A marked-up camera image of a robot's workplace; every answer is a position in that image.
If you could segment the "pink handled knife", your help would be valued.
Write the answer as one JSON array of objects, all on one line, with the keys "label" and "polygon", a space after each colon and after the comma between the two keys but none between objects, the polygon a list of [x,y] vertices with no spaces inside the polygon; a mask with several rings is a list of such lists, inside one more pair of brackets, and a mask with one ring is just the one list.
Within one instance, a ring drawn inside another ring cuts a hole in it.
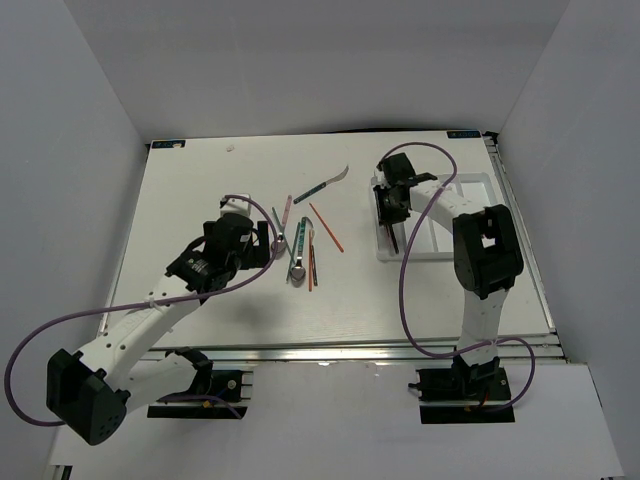
[{"label": "pink handled knife", "polygon": [[389,226],[388,225],[383,225],[383,230],[384,230],[385,235],[386,235],[386,239],[387,239],[387,243],[388,243],[388,246],[389,246],[389,250],[390,251],[394,251],[393,240],[392,240],[392,235],[391,235],[390,230],[389,230]]}]

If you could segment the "floral handled knife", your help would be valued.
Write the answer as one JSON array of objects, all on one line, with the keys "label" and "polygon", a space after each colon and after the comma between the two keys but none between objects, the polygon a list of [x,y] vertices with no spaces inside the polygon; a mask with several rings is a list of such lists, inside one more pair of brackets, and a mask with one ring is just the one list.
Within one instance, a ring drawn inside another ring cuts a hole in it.
[{"label": "floral handled knife", "polygon": [[390,230],[390,233],[392,235],[392,240],[393,240],[393,247],[394,247],[393,253],[394,253],[394,255],[398,255],[399,254],[399,247],[398,247],[397,238],[396,238],[395,231],[394,231],[394,226],[393,226],[393,224],[388,225],[388,226],[389,226],[389,230]]}]

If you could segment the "orange chopstick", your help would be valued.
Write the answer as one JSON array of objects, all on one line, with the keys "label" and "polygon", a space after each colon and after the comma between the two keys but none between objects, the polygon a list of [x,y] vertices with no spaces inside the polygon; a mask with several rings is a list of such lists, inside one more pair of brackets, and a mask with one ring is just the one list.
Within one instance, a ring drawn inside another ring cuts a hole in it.
[{"label": "orange chopstick", "polygon": [[314,229],[311,228],[308,233],[308,265],[309,265],[308,291],[309,292],[312,292],[313,289],[318,285],[313,240],[314,240]]},{"label": "orange chopstick", "polygon": [[327,232],[327,234],[329,235],[331,240],[334,242],[334,244],[335,244],[336,248],[338,249],[338,251],[340,253],[344,253],[344,251],[345,251],[344,247],[342,246],[341,242],[336,237],[336,235],[334,234],[334,232],[332,231],[332,229],[330,228],[328,223],[321,216],[321,214],[319,213],[317,208],[312,203],[309,203],[309,206],[310,206],[311,210],[314,212],[314,214],[316,215],[316,217],[318,218],[318,220],[320,221],[321,225],[324,227],[325,231]]}]

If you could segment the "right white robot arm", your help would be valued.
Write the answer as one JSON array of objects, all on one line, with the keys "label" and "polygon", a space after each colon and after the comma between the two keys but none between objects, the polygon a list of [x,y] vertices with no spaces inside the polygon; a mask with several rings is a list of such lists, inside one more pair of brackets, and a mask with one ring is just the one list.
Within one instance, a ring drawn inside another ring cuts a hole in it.
[{"label": "right white robot arm", "polygon": [[461,397],[484,391],[498,369],[497,338],[509,290],[524,269],[511,211],[454,192],[447,181],[415,172],[404,153],[381,160],[372,182],[377,223],[390,251],[402,254],[405,272],[410,247],[401,247],[395,227],[412,213],[434,221],[452,235],[454,273],[464,293],[461,335],[452,357],[451,384]]}]

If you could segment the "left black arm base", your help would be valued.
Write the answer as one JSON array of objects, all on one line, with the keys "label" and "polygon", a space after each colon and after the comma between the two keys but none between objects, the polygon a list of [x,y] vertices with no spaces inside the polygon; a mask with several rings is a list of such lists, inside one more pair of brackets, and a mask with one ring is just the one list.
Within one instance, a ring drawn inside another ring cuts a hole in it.
[{"label": "left black arm base", "polygon": [[170,394],[170,400],[147,407],[150,419],[241,420],[248,410],[252,383],[248,371],[215,370],[201,351],[189,347],[170,350],[195,368],[188,389]]}]

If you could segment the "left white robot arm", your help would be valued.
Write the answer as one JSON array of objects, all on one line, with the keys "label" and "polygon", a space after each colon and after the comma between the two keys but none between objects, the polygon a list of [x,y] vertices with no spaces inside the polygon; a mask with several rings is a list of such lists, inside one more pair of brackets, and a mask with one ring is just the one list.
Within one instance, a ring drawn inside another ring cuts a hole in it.
[{"label": "left white robot arm", "polygon": [[149,368],[141,357],[210,294],[241,270],[262,269],[270,259],[269,224],[224,213],[203,225],[166,268],[140,307],[76,352],[56,352],[47,364],[46,405],[87,444],[106,441],[127,413],[167,395],[199,399],[211,387],[211,361],[191,347],[171,350]]}]

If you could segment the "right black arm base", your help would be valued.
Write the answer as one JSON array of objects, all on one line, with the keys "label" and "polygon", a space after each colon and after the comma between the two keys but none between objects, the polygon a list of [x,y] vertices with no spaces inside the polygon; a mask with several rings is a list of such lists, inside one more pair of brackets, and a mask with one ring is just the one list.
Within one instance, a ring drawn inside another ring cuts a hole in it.
[{"label": "right black arm base", "polygon": [[500,359],[467,365],[455,356],[448,368],[417,371],[409,383],[419,399],[420,420],[425,425],[507,424],[515,422],[511,390]]}]

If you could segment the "green chopstick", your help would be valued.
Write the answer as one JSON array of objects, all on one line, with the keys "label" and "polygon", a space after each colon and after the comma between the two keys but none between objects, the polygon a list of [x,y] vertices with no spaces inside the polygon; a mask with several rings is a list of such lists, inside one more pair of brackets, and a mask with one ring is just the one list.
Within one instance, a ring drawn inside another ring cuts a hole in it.
[{"label": "green chopstick", "polygon": [[289,282],[289,280],[291,278],[290,277],[291,269],[295,265],[296,253],[297,253],[297,242],[298,242],[298,236],[299,236],[299,232],[300,232],[300,227],[301,227],[301,222],[298,221],[297,225],[296,225],[294,239],[293,239],[292,246],[291,246],[291,251],[290,251],[290,260],[289,260],[289,265],[287,267],[287,272],[286,272],[286,280],[285,280],[286,283]]}]

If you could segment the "white divided utensil tray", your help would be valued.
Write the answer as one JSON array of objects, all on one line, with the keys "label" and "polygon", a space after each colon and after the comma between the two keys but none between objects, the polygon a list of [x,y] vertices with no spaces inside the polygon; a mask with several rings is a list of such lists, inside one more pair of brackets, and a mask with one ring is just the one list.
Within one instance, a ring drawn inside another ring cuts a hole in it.
[{"label": "white divided utensil tray", "polygon": [[487,173],[461,173],[448,184],[444,192],[434,205],[424,221],[419,217],[427,206],[430,196],[447,180],[446,174],[438,176],[436,181],[425,181],[410,189],[411,206],[409,218],[394,225],[394,231],[399,247],[399,254],[394,255],[389,250],[386,235],[378,222],[375,196],[371,194],[370,204],[373,215],[376,238],[376,258],[383,262],[400,262],[405,247],[415,226],[420,229],[411,248],[409,260],[439,261],[451,260],[453,253],[452,228],[444,225],[446,200],[452,200],[450,208],[455,213],[477,213],[484,207],[502,204],[503,196],[494,190],[492,179]]}]

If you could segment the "dark thin chopstick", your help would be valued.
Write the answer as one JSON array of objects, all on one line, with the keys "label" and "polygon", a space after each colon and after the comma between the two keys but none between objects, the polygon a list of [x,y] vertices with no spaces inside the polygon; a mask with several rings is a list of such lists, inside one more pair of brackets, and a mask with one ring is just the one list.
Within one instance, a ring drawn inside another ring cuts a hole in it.
[{"label": "dark thin chopstick", "polygon": [[313,287],[318,287],[319,281],[318,281],[317,261],[316,261],[314,240],[315,240],[315,229],[312,229],[310,232],[310,257],[311,257],[312,282],[313,282]]}]

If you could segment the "left blue corner label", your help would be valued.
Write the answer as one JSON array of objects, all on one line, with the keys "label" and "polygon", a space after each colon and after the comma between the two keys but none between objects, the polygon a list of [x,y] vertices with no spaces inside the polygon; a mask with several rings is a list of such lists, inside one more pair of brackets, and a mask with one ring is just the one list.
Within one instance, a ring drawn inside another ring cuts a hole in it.
[{"label": "left blue corner label", "polygon": [[156,140],[150,145],[151,149],[179,149],[184,148],[186,141],[184,139],[173,140]]}]

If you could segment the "pink handled spoon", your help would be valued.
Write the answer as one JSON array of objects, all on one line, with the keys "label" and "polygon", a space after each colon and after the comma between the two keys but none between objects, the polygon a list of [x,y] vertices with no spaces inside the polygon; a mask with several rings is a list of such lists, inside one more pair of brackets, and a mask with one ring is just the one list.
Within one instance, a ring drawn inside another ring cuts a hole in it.
[{"label": "pink handled spoon", "polygon": [[272,217],[277,227],[277,235],[271,244],[271,250],[277,258],[281,257],[285,251],[290,251],[290,246],[286,238],[286,225],[292,201],[292,196],[288,195],[282,214],[279,214],[275,207],[272,208]]}]

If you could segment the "green handled spoon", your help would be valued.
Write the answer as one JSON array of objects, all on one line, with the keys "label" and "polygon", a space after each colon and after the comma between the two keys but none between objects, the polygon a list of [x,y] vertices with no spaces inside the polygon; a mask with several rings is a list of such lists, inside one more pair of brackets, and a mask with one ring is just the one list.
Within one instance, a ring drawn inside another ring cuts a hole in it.
[{"label": "green handled spoon", "polygon": [[302,282],[306,276],[306,268],[303,266],[303,257],[304,252],[302,254],[296,253],[296,261],[295,265],[291,269],[290,279],[293,282],[299,283]]}]

